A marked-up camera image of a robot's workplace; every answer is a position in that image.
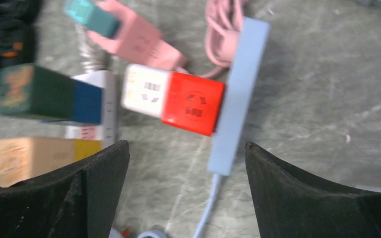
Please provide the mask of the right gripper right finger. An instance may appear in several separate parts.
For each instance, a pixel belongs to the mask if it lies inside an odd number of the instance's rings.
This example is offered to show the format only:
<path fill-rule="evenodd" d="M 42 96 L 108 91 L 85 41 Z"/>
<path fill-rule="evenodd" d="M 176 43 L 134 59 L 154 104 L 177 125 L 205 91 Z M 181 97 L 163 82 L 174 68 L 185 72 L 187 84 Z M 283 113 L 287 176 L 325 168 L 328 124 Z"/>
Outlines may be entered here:
<path fill-rule="evenodd" d="M 263 238 L 381 238 L 381 192 L 345 186 L 253 142 L 245 164 Z"/>

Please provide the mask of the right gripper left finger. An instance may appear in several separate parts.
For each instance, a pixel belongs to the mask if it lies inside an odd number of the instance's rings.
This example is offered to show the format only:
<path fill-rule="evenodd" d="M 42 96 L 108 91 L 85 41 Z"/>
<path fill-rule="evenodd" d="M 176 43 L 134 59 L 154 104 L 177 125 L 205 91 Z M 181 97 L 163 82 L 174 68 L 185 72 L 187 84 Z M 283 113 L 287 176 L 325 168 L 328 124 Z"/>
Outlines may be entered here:
<path fill-rule="evenodd" d="M 52 172 L 0 187 L 0 238 L 107 238 L 129 164 L 117 143 Z"/>

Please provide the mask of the white power strip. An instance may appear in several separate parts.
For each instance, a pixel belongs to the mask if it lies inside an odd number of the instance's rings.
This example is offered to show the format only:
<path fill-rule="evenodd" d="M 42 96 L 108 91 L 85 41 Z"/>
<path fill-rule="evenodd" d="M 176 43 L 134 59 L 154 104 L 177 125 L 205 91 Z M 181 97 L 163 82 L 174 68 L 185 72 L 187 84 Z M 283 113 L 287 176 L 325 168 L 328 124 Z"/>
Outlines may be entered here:
<path fill-rule="evenodd" d="M 111 72 L 99 70 L 91 73 L 75 75 L 72 80 L 82 81 L 103 89 L 101 124 L 85 124 L 69 120 L 49 120 L 42 122 L 60 124 L 65 127 L 66 139 L 86 139 L 102 141 L 103 149 L 116 142 L 117 132 L 117 92 L 116 82 Z"/>

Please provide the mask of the light blue power strip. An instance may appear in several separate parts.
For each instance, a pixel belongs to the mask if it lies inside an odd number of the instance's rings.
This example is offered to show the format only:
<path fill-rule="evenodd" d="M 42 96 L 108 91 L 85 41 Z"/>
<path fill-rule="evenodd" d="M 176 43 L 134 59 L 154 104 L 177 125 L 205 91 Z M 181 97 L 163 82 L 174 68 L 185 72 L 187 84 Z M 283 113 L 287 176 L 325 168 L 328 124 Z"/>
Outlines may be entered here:
<path fill-rule="evenodd" d="M 229 71 L 226 92 L 212 139 L 207 170 L 215 178 L 229 176 L 252 99 L 270 25 L 246 17 Z"/>

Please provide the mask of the white cube adapter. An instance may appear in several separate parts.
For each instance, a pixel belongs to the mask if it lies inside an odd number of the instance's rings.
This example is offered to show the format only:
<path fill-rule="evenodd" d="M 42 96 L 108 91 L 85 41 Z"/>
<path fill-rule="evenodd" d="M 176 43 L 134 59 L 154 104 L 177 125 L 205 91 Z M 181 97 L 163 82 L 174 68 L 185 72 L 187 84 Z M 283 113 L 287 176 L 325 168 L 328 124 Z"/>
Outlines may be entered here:
<path fill-rule="evenodd" d="M 171 72 L 140 64 L 130 64 L 124 74 L 123 108 L 160 118 Z"/>

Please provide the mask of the red cube adapter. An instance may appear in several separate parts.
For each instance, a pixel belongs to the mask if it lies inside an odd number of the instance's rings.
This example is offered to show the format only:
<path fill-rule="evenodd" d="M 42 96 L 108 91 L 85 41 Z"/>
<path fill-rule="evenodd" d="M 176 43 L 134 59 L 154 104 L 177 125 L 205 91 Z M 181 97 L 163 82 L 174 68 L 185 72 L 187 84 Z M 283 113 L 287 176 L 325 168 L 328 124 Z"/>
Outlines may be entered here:
<path fill-rule="evenodd" d="M 170 76 L 161 121 L 206 136 L 216 127 L 226 84 L 173 72 Z"/>

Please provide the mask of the pink power strip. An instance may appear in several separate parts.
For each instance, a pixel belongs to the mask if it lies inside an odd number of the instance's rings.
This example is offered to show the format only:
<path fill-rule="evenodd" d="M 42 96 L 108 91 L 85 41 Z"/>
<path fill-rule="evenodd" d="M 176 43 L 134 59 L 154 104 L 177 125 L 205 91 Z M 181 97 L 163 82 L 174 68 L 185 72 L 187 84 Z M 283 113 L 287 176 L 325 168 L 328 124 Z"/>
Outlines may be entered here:
<path fill-rule="evenodd" d="M 97 6 L 121 23 L 113 38 L 88 31 L 90 39 L 106 52 L 131 63 L 160 69 L 176 71 L 185 66 L 187 58 L 162 40 L 161 31 L 144 17 L 116 0 L 99 1 Z"/>

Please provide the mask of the black tool case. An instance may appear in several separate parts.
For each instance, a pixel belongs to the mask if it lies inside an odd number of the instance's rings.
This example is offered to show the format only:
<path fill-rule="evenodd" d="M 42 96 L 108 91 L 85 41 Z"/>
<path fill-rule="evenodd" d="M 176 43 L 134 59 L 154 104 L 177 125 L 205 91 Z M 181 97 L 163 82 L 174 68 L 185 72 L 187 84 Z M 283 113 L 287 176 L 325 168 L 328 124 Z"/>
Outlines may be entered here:
<path fill-rule="evenodd" d="M 40 0 L 0 0 L 0 69 L 35 61 Z"/>

